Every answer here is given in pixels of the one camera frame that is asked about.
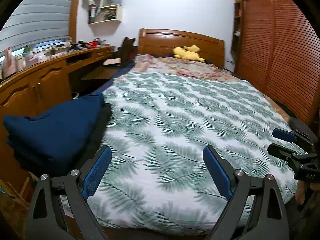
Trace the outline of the person right hand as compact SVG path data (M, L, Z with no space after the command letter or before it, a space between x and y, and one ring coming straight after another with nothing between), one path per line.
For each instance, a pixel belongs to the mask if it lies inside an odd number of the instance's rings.
M319 191L320 184L316 184L316 183L307 184L304 181L299 180L297 183L297 189L295 192L295 200L297 204L302 205L304 203L306 190L308 188L310 188L313 191Z

